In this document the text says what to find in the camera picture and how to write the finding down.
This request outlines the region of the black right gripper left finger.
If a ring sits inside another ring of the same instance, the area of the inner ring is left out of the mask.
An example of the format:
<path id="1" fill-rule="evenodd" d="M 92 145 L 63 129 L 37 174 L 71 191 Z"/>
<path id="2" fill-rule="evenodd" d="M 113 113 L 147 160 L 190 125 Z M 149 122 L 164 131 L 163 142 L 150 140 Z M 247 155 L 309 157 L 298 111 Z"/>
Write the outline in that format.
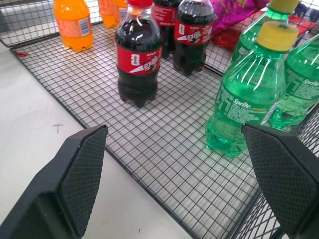
<path id="1" fill-rule="evenodd" d="M 2 239 L 80 239 L 100 186 L 106 125 L 66 138 L 0 226 Z"/>

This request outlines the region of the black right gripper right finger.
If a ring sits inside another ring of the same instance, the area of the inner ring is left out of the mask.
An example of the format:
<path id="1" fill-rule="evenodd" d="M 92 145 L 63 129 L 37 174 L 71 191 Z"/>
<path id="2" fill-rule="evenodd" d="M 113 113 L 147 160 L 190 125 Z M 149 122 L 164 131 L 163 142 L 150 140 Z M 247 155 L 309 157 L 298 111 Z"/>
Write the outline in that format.
<path id="1" fill-rule="evenodd" d="M 319 237 L 319 160 L 294 135 L 245 123 L 241 128 L 253 169 L 283 232 Z"/>

